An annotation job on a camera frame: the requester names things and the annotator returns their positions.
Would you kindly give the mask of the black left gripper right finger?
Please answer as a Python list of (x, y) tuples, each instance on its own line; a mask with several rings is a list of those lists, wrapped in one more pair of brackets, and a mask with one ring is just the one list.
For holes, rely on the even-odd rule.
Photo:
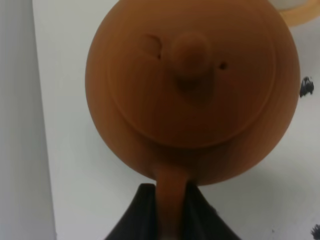
[(182, 240), (240, 240), (199, 188), (188, 183), (182, 211)]

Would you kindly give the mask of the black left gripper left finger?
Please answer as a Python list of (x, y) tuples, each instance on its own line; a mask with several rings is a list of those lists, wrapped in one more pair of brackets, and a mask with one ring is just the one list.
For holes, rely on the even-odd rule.
[(158, 223), (156, 186), (139, 185), (128, 209), (105, 240), (156, 240)]

